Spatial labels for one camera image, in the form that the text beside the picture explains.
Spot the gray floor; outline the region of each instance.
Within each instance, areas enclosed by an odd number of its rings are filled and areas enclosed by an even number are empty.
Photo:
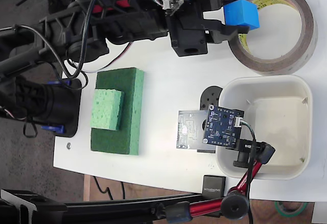
[[[34,24],[48,14],[46,0],[0,0],[0,28],[14,23]],[[54,80],[51,68],[25,73],[32,81]],[[83,200],[83,175],[54,168],[54,136],[39,129],[36,139],[22,135],[21,122],[0,119],[0,189],[24,189],[61,202]]]

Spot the roll of tape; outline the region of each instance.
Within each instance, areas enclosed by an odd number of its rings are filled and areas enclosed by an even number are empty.
[[[257,5],[258,10],[275,4],[283,4],[297,10],[302,28],[296,45],[285,55],[275,59],[254,57],[246,42],[246,34],[230,40],[229,47],[235,57],[248,68],[262,75],[291,74],[303,67],[311,58],[318,40],[317,23],[305,0],[247,0]]]

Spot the light green sponge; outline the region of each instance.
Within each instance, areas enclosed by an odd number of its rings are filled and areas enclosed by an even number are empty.
[[[124,93],[118,90],[96,89],[93,99],[91,127],[119,130]]]

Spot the black cable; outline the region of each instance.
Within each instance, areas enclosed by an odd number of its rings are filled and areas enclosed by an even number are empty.
[[[97,72],[103,71],[105,68],[109,67],[112,63],[114,63],[115,61],[120,59],[129,50],[129,48],[132,46],[132,44],[133,44],[133,42],[129,42],[127,44],[127,46],[124,48],[124,50],[104,67],[99,68],[98,70],[95,70],[95,71],[88,71],[88,70],[82,70],[82,71],[85,73],[97,73]],[[68,59],[67,62],[71,67],[77,68],[77,66],[75,65],[75,63],[72,60]]]
[[[253,224],[253,215],[251,211],[251,206],[249,206],[249,211],[247,212],[247,215],[249,217],[249,224]]]
[[[101,189],[101,187],[100,187],[100,185],[99,185],[98,179],[97,179],[96,177],[94,177],[94,176],[93,176],[93,178],[94,178],[94,181],[96,182],[96,185],[97,185],[98,190],[99,190],[102,194],[106,194],[106,193],[107,193],[108,196],[109,196],[109,198],[110,198],[110,200],[113,200],[112,195],[111,195],[111,192],[110,192],[110,188],[107,187],[104,191],[102,191],[102,189]]]
[[[65,80],[63,80],[58,72],[58,70],[56,69],[55,65],[51,62],[39,62],[39,63],[46,63],[46,64],[49,64],[52,69],[53,69],[53,72],[55,73],[55,76],[57,78],[57,80],[61,83],[62,86],[64,86],[65,88],[67,89],[70,89],[70,90],[82,90],[84,89],[87,85],[88,85],[88,77],[86,75],[86,73],[84,73],[83,71],[81,71],[81,74],[83,74],[84,78],[85,78],[85,84],[80,87],[80,88],[73,88],[71,86],[69,86],[68,84],[66,84]]]
[[[79,75],[79,73],[82,70],[84,61],[85,61],[85,57],[86,57],[86,47],[87,47],[87,36],[88,36],[88,29],[89,29],[89,23],[91,20],[91,16],[93,13],[93,8],[96,4],[97,0],[91,0],[89,6],[88,6],[88,10],[85,16],[85,22],[84,22],[84,27],[83,27],[83,35],[82,35],[82,46],[81,46],[81,56],[80,56],[80,60],[77,66],[76,71],[74,72],[73,75],[67,75],[67,77],[69,79],[74,79],[77,78],[77,76]]]
[[[67,76],[67,78],[68,79],[75,79],[80,74],[80,72],[82,70],[82,67],[83,67],[83,64],[85,62],[89,23],[90,23],[90,20],[91,20],[93,8],[94,8],[94,6],[96,4],[96,1],[97,0],[91,0],[90,5],[89,5],[88,10],[87,10],[87,13],[86,13],[86,16],[85,16],[85,21],[84,21],[84,26],[83,26],[83,34],[82,34],[81,55],[80,55],[80,60],[79,60],[77,69],[74,72],[74,74],[70,74],[70,72],[68,71],[68,69],[65,66],[64,62],[61,60],[60,56],[56,52],[56,50],[52,47],[52,45],[48,42],[48,40],[41,33],[39,33],[36,29],[34,29],[34,28],[30,27],[30,26],[26,26],[26,25],[16,25],[16,26],[13,26],[13,27],[2,28],[2,29],[0,29],[0,31],[14,30],[15,28],[24,28],[24,29],[28,29],[28,30],[34,32],[35,34],[37,34],[44,41],[46,46],[51,50],[51,52],[56,57],[57,61],[59,62],[60,66],[61,66],[63,72],[65,73],[65,75]]]
[[[33,127],[34,135],[27,135],[26,134],[26,127],[27,127],[27,124],[29,122],[28,119],[30,120],[30,123],[31,123],[31,125]],[[26,138],[36,138],[37,137],[38,132],[37,132],[36,125],[35,125],[35,123],[33,121],[33,117],[26,117],[25,122],[24,122],[24,126],[22,128],[22,133]]]
[[[123,199],[125,200],[126,199],[126,195],[125,195],[125,186],[124,186],[124,183],[121,182],[121,186],[122,186],[122,192],[123,192]]]
[[[249,160],[249,167],[247,170],[246,190],[245,190],[245,196],[250,201],[250,186],[251,186],[251,181],[252,181],[253,165],[254,165],[254,160],[255,160],[255,155],[256,155],[256,138],[255,138],[254,131],[249,123],[247,123],[245,121],[241,121],[241,125],[248,127],[250,130],[251,136],[252,136],[252,145],[251,145],[251,151],[250,151],[250,156],[249,156],[250,160]],[[252,211],[251,211],[251,206],[249,206],[248,217],[249,217],[249,224],[253,224],[253,215],[252,215]]]

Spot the green sponge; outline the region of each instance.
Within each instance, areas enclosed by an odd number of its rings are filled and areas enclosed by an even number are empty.
[[[91,150],[138,155],[144,72],[123,68],[98,73],[96,89],[115,89],[124,92],[124,102],[118,131],[91,130]]]
[[[96,89],[93,99],[91,127],[119,129],[124,93],[118,90]]]

